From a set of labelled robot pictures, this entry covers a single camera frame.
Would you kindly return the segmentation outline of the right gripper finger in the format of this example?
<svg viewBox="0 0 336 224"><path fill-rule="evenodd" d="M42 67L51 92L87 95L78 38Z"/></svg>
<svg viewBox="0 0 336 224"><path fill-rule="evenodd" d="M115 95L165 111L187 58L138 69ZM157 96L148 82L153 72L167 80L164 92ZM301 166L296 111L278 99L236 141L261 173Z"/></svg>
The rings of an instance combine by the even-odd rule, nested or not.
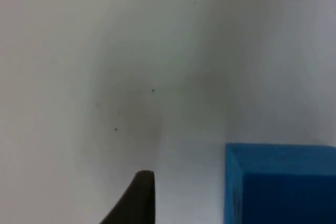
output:
<svg viewBox="0 0 336 224"><path fill-rule="evenodd" d="M155 224L155 175L138 171L126 191L101 224Z"/></svg>

